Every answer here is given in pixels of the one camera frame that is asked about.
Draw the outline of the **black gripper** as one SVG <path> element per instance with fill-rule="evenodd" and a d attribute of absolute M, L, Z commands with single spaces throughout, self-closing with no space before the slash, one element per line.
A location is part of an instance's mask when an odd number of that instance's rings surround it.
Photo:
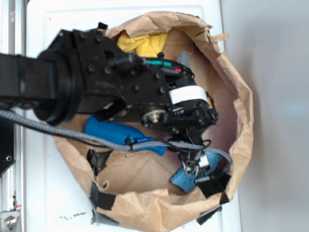
<path fill-rule="evenodd" d="M 167 77 L 171 105 L 143 115 L 141 124 L 158 130 L 172 140 L 202 143 L 203 132 L 218 120 L 212 97 L 189 74 Z M 185 175 L 204 175 L 210 169 L 206 150 L 178 153 Z"/>

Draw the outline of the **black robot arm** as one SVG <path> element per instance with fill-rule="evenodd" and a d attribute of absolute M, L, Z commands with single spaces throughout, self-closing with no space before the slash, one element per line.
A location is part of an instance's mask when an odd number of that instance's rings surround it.
<path fill-rule="evenodd" d="M 124 52 L 106 28 L 62 30 L 37 58 L 1 54 L 0 117 L 114 150 L 168 148 L 186 174 L 203 174 L 210 141 L 201 135 L 218 113 L 187 54 L 173 61 Z"/>

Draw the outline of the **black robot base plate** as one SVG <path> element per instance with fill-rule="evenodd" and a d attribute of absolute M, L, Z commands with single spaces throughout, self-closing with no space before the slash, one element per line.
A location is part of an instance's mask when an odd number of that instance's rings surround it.
<path fill-rule="evenodd" d="M 16 162 L 15 124 L 3 117 L 0 118 L 0 176 Z"/>

